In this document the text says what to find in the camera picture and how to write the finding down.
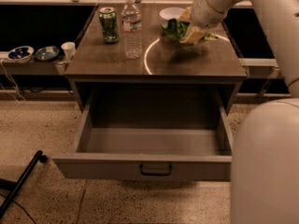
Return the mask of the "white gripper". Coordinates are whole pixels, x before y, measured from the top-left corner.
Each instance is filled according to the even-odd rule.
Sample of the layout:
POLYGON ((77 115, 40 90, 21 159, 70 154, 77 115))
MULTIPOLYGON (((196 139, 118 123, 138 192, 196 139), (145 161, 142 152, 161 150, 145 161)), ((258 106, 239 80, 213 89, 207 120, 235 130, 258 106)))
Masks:
POLYGON ((213 9, 207 0, 194 0, 192 7, 186 7, 178 17, 180 21, 192 21, 195 24, 189 24, 185 35, 179 40, 179 43, 196 44, 206 35, 206 32, 202 29, 216 27, 225 17, 225 13, 213 9))

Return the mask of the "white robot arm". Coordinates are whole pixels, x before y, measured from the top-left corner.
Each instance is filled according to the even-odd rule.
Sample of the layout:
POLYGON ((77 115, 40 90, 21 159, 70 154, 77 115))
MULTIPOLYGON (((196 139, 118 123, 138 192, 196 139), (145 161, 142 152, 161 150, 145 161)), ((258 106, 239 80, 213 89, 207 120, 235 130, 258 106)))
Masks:
MULTIPOLYGON (((193 0, 192 22, 216 27, 243 0, 193 0)), ((251 110, 235 134, 231 224, 299 224, 299 1, 250 0, 289 98, 251 110)))

